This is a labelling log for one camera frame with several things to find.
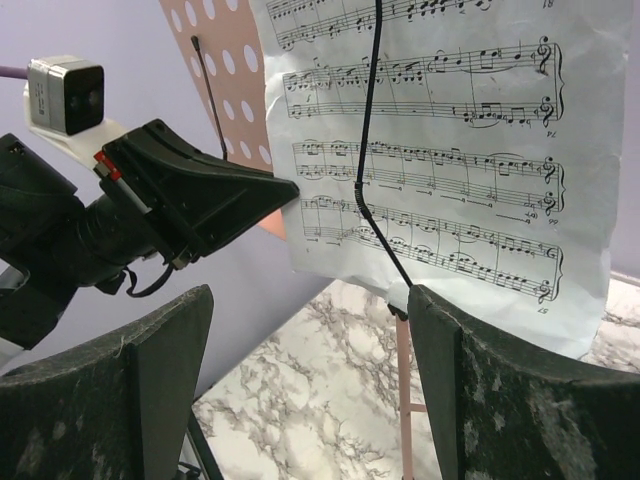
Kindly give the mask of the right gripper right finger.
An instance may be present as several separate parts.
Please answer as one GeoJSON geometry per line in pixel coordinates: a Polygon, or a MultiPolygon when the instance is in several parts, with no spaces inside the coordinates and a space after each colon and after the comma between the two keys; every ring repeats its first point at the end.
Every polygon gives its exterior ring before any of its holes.
{"type": "Polygon", "coordinates": [[[638,375],[540,348],[424,285],[408,320],[443,478],[638,478],[638,375]]]}

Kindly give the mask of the sheet music page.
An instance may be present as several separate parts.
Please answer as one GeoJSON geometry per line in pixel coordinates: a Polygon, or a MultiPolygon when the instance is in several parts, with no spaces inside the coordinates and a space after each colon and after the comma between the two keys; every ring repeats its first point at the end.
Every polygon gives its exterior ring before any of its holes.
{"type": "Polygon", "coordinates": [[[616,223],[630,1],[255,1],[293,267],[422,284],[587,353],[616,223]]]}

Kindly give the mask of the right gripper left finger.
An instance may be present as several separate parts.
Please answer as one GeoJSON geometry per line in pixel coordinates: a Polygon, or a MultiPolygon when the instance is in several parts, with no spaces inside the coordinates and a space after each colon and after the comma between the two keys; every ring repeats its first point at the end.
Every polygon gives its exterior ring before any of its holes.
{"type": "Polygon", "coordinates": [[[183,479],[214,299],[195,287],[1,378],[4,479],[183,479]]]}

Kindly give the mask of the pink music stand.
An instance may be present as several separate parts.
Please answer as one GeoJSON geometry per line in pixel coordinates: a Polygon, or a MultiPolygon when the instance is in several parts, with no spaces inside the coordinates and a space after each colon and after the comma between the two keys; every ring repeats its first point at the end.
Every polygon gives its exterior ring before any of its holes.
{"type": "MultiPolygon", "coordinates": [[[[249,1],[159,1],[210,120],[214,140],[236,164],[273,173],[264,104],[264,60],[249,1]]],[[[395,321],[401,479],[417,479],[411,401],[411,336],[406,313],[388,306],[395,321]]]]}

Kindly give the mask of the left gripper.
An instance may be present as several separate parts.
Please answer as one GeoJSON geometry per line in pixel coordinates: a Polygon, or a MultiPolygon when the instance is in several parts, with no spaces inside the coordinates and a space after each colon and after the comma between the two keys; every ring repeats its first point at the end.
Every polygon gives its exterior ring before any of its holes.
{"type": "Polygon", "coordinates": [[[74,227],[74,280],[110,295],[132,262],[162,257],[165,271],[138,292],[150,295],[300,195],[290,180],[200,151],[160,119],[106,143],[93,170],[103,194],[74,227]]]}

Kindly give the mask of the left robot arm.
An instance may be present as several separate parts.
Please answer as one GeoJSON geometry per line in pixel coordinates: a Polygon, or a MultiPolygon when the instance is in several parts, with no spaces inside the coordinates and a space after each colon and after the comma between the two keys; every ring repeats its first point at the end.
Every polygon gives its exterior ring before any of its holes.
{"type": "Polygon", "coordinates": [[[1,139],[4,360],[47,337],[79,289],[147,297],[299,195],[294,182],[206,154],[159,119],[94,160],[102,195],[84,204],[15,135],[1,139]]]}

